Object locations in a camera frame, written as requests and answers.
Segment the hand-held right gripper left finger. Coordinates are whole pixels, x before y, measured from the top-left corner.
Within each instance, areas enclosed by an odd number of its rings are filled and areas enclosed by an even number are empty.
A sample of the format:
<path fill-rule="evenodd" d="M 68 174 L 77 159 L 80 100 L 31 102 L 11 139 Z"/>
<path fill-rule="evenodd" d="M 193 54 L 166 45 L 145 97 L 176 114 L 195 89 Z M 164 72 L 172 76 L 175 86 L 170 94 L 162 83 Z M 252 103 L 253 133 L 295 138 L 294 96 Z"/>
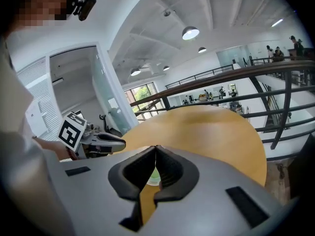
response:
<path fill-rule="evenodd" d="M 155 147 L 61 163 L 48 154 L 52 236 L 154 236 L 156 218 L 142 221 L 139 181 L 155 168 Z"/>

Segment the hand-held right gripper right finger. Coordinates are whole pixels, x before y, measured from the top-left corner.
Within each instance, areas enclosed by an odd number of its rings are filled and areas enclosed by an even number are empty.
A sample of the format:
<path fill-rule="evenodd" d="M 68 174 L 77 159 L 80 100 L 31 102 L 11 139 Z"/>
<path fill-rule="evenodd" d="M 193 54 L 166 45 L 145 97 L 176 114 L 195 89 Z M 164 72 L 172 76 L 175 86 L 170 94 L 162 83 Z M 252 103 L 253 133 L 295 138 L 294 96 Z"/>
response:
<path fill-rule="evenodd" d="M 298 199 L 282 206 L 263 186 L 220 160 L 156 146 L 162 189 L 146 236 L 286 236 Z"/>

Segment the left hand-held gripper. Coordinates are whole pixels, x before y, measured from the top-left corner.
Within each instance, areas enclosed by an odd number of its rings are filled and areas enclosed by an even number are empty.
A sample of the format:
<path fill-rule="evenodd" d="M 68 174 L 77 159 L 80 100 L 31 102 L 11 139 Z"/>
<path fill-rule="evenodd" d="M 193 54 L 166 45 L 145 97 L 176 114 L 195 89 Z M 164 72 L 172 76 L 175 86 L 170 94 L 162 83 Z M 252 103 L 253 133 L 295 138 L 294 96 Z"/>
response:
<path fill-rule="evenodd" d="M 96 155 L 109 155 L 122 151 L 126 147 L 126 141 L 110 133 L 98 133 L 96 136 L 103 141 L 120 142 L 123 144 L 92 145 L 91 138 L 95 127 L 74 112 L 66 114 L 60 126 L 58 139 L 65 145 L 71 159 L 86 159 Z"/>

